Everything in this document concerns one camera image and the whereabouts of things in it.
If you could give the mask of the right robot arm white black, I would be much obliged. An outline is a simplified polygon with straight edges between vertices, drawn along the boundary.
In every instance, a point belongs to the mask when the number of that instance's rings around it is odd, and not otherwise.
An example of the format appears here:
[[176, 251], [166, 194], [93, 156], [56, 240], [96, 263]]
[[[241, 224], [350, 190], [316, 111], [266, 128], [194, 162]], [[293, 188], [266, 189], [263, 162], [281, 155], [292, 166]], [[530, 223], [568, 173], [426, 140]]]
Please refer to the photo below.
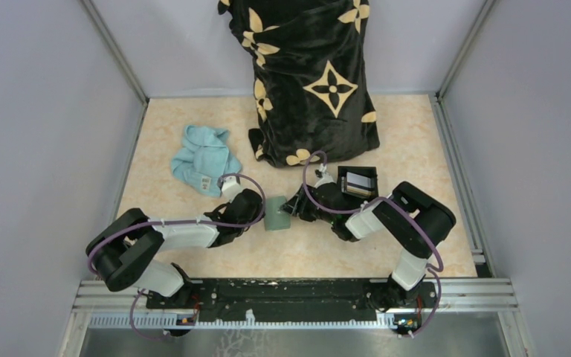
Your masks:
[[388, 232], [402, 246], [390, 274], [389, 296], [397, 306], [409, 306], [417, 298], [431, 256], [442, 267], [435, 248], [457, 223], [451, 210], [407, 181], [371, 202], [344, 194], [335, 182], [303, 184], [280, 210], [303, 221], [327, 222], [347, 242]]

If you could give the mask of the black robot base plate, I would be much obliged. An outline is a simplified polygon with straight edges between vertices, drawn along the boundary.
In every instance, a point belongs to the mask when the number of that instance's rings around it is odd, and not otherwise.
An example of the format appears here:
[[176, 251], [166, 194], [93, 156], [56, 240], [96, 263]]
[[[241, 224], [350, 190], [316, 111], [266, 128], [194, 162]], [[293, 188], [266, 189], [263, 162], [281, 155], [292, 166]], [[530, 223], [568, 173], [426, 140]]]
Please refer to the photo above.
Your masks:
[[432, 308], [438, 294], [422, 281], [397, 295], [390, 280], [369, 278], [252, 280], [205, 278], [172, 297], [149, 292], [148, 309], [189, 309], [199, 321], [240, 321], [247, 311], [260, 322], [372, 321], [390, 309]]

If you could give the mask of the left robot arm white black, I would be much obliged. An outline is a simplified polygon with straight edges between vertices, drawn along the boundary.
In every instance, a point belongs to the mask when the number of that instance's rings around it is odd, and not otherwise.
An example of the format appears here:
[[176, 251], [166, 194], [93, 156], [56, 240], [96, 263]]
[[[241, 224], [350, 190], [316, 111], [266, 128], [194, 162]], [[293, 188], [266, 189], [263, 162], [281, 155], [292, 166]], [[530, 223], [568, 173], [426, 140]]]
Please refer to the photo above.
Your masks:
[[163, 296], [176, 308], [187, 306], [193, 287], [177, 265], [155, 257], [162, 251], [218, 248], [232, 243], [263, 218], [264, 197], [244, 189], [230, 202], [196, 219], [155, 220], [131, 208], [86, 247], [88, 263], [111, 292], [129, 287]]

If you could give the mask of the stack of cards in tray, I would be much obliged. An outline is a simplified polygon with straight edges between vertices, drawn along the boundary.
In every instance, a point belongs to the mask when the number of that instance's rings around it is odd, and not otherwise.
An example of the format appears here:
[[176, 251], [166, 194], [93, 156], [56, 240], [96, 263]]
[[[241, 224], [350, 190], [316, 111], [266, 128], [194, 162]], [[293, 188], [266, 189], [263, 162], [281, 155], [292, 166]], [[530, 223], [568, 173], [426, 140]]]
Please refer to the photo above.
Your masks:
[[343, 192], [360, 198], [370, 198], [375, 195], [375, 183], [369, 177], [347, 171], [341, 177]]

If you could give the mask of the black beige flower-patterned blanket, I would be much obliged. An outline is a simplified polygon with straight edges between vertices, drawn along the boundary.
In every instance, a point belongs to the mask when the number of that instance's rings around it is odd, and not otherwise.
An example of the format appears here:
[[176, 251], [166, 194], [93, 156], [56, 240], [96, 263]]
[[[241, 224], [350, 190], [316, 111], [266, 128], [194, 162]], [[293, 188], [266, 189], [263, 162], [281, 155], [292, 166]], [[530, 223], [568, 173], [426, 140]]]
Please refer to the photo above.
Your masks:
[[219, 1], [251, 56], [258, 161], [300, 166], [323, 151], [346, 161], [380, 145], [367, 89], [368, 1]]

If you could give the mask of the black card tray box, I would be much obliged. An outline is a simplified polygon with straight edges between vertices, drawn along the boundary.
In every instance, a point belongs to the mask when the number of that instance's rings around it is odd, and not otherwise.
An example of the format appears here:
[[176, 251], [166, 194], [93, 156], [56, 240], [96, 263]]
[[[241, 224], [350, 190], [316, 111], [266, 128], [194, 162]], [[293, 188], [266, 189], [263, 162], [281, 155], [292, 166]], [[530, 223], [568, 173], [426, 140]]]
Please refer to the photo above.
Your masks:
[[339, 166], [338, 186], [343, 194], [370, 200], [378, 197], [376, 167]]

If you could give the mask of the light blue cloth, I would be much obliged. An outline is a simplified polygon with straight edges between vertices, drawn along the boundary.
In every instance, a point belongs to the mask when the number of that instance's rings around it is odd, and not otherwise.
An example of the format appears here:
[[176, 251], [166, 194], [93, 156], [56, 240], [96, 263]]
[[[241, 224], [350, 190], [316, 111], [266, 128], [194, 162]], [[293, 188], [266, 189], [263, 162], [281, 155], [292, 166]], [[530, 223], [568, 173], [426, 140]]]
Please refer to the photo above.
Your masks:
[[241, 162], [227, 144], [229, 137], [230, 131], [224, 128], [185, 126], [181, 149], [170, 162], [172, 175], [202, 195], [221, 196], [219, 178], [242, 171]]

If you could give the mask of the aluminium frame rail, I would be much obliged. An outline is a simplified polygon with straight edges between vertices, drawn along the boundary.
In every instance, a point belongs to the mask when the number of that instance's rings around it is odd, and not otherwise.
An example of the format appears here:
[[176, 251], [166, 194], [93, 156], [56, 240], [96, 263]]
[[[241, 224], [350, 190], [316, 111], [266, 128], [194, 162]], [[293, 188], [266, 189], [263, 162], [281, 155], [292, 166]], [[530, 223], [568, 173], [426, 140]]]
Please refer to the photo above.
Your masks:
[[447, 312], [516, 311], [512, 283], [503, 278], [426, 278], [411, 292], [393, 290], [388, 279], [216, 279], [196, 280], [173, 297], [147, 292], [137, 296], [134, 287], [110, 292], [100, 280], [81, 282], [73, 309], [120, 312], [132, 304], [138, 309], [232, 308], [240, 303], [342, 303], [349, 308], [371, 307], [399, 311], [422, 300], [426, 309], [438, 301]]

